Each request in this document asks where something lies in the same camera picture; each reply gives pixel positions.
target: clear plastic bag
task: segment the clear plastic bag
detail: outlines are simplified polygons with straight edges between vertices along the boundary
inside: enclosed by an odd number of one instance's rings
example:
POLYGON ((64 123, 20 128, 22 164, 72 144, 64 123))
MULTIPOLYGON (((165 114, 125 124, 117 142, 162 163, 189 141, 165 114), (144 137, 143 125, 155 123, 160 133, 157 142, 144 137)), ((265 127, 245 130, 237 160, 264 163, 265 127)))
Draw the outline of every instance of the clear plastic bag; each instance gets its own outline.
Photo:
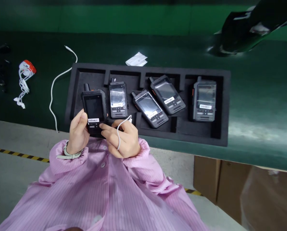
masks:
POLYGON ((252 167, 241 194, 242 226, 287 231, 287 172, 252 167))

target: sticker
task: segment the sticker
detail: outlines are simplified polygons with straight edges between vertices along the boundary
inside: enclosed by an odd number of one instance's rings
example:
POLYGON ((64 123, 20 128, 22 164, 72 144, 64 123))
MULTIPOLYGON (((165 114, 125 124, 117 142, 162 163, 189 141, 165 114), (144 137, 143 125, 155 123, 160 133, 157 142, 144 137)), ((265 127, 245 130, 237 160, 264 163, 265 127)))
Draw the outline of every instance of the sticker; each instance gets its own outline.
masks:
POLYGON ((157 114, 157 111, 152 112, 151 114, 148 115, 149 119, 151 119, 151 117, 155 116, 157 114))
POLYGON ((164 103, 167 104, 167 103, 170 103, 171 101, 174 101, 174 97, 173 96, 171 98, 169 98, 169 99, 166 99, 164 101, 164 103))
POLYGON ((211 105, 200 104, 199 108, 212 109, 212 106, 211 105))
POLYGON ((112 107, 123 107, 123 103, 112 104, 112 107))
POLYGON ((89 123, 93 123, 93 122, 99 122, 99 118, 96 119, 88 119, 89 123))

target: foam tray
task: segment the foam tray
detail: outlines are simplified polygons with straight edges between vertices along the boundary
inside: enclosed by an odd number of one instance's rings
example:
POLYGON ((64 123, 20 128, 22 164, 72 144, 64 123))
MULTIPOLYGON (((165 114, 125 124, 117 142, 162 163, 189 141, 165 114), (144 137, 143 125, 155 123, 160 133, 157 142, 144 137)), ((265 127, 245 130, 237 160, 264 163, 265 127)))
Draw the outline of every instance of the foam tray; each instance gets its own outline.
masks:
MULTIPOLYGON (((83 108, 80 94, 83 84, 88 83, 91 90, 102 89, 108 93, 111 78, 116 82, 124 81, 127 86, 127 101, 129 114, 132 114, 132 123, 137 127, 139 135, 153 136, 171 140, 180 140, 193 143, 210 144, 217 146, 228 145, 228 120, 229 120, 229 90, 230 71, 209 69, 182 69, 163 67, 133 67, 106 64, 74 63, 69 85, 65 122, 71 123, 74 116, 83 108), (157 129, 153 129, 146 122, 141 112, 132 102, 131 92, 139 93, 143 89, 150 90, 148 78, 167 75, 179 92, 186 104, 184 110, 168 116, 169 121, 157 129), (191 86, 197 81, 198 76, 203 80, 217 82, 216 114, 213 122, 189 121, 189 102, 191 102, 191 86)), ((110 118, 110 100, 106 96, 106 109, 110 118)))

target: yellow black hazard tape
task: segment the yellow black hazard tape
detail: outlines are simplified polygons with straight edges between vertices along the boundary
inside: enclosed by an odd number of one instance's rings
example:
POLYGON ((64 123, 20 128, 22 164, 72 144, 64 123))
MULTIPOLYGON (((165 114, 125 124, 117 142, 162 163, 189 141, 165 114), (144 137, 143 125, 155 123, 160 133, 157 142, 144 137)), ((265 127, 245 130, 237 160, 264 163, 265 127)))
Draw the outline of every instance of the yellow black hazard tape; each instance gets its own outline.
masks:
MULTIPOLYGON (((27 155, 27 154, 23 154, 23 153, 19 153, 19 152, 13 152, 13 151, 5 150, 5 149, 0 149, 0 153, 5 153, 5 154, 12 155, 12 156, 19 156, 19 157, 22 157, 22 158, 38 160, 38 161, 41 161, 41 162, 49 163, 49 159, 46 159, 46 158, 31 156, 31 155, 27 155)), ((199 193, 196 190, 187 189, 187 188, 184 188, 184 189, 185 189, 185 192, 187 192, 189 194, 202 196, 202 194, 199 193)))
POLYGON ((13 151, 5 150, 5 149, 0 149, 0 152, 1 153, 6 153, 6 154, 9 154, 9 155, 12 155, 12 156, 19 156, 19 157, 22 157, 22 158, 38 160, 38 161, 42 161, 42 162, 45 162, 45 163, 49 163, 49 159, 42 158, 42 157, 30 156, 30 155, 27 155, 27 154, 23 154, 23 153, 19 153, 19 152, 13 152, 13 151))
POLYGON ((197 190, 192 190, 192 189, 187 189, 184 188, 185 192, 189 193, 189 194, 193 194, 193 195, 198 195, 198 196, 203 196, 200 192, 198 192, 197 190))

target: white cable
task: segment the white cable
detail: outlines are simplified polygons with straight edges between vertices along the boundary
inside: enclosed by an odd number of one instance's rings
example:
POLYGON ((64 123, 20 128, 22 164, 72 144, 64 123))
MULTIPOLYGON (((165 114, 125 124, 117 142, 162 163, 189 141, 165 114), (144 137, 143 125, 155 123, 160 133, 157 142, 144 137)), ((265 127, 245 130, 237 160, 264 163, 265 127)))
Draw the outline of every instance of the white cable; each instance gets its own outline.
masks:
POLYGON ((19 95, 19 97, 15 98, 14 101, 17 102, 17 105, 21 106, 23 109, 25 109, 25 104, 22 102, 22 99, 23 97, 25 96, 25 94, 28 94, 29 93, 29 88, 28 88, 28 85, 26 83, 26 81, 28 79, 30 79, 32 76, 33 76, 33 72, 30 68, 28 67, 21 67, 19 70, 18 70, 18 74, 19 74, 19 86, 21 87, 21 93, 19 95), (28 73, 28 75, 24 78, 22 78, 22 74, 23 73, 28 73))
MULTIPOLYGON (((68 49, 70 52, 72 52, 72 53, 75 55, 75 57, 76 57, 75 63, 77 63, 78 58, 77 58, 77 55, 75 54, 75 52, 72 51, 72 49, 70 49, 70 48, 67 47, 67 46, 65 46, 65 48, 68 49)), ((63 73, 61 73, 60 75, 58 75, 57 77, 55 77, 55 79, 53 80, 53 83, 52 83, 52 85, 51 85, 51 90, 50 90, 51 100, 50 100, 50 104, 49 104, 49 110, 50 110, 51 114, 53 114, 53 116, 54 116, 55 124, 56 124, 56 131, 57 131, 57 132, 59 132, 59 131, 58 131, 58 128, 57 128, 57 118, 56 118, 55 114, 53 113, 53 111, 51 110, 51 104, 53 103, 53 87, 54 87, 54 83, 55 83, 56 79, 58 79, 61 75, 64 75, 65 73, 69 72, 71 69, 72 69, 72 68, 66 70, 65 72, 63 72, 63 73)))
POLYGON ((117 150, 119 151, 119 148, 120 148, 120 142, 121 142, 121 139, 120 139, 120 136, 119 136, 119 127, 121 124, 123 124, 125 121, 127 121, 128 119, 130 119, 130 122, 131 122, 131 115, 129 117, 127 117, 127 119, 123 120, 117 127, 117 131, 118 131, 118 138, 119 138, 119 146, 117 148, 117 150))

